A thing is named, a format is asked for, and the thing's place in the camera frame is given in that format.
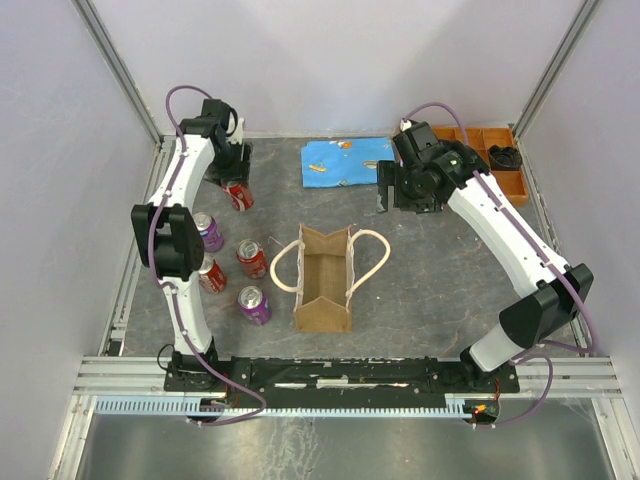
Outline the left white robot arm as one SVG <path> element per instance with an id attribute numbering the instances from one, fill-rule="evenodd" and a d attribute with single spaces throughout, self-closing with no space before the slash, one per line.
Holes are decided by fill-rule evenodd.
<path id="1" fill-rule="evenodd" d="M 219 187 L 248 185 L 252 147 L 243 141 L 243 119 L 220 99 L 204 99 L 201 113 L 181 120 L 177 134 L 160 186 L 132 208 L 131 222 L 141 262 L 154 275 L 171 316 L 174 342 L 166 375 L 209 390 L 219 383 L 221 366 L 200 298 L 205 248 L 192 208 L 204 179 Z"/>

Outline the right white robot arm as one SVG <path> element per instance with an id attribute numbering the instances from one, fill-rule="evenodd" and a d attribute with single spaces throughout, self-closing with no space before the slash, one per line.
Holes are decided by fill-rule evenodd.
<path id="1" fill-rule="evenodd" d="M 396 160 L 377 166 L 378 210 L 423 214 L 449 207 L 479 235 L 519 297 L 460 356 L 460 382 L 481 391 L 495 370 L 586 314 L 594 275 L 584 264 L 570 265 L 535 233 L 470 146 L 439 139 L 428 123 L 413 120 L 402 121 L 392 141 Z"/>

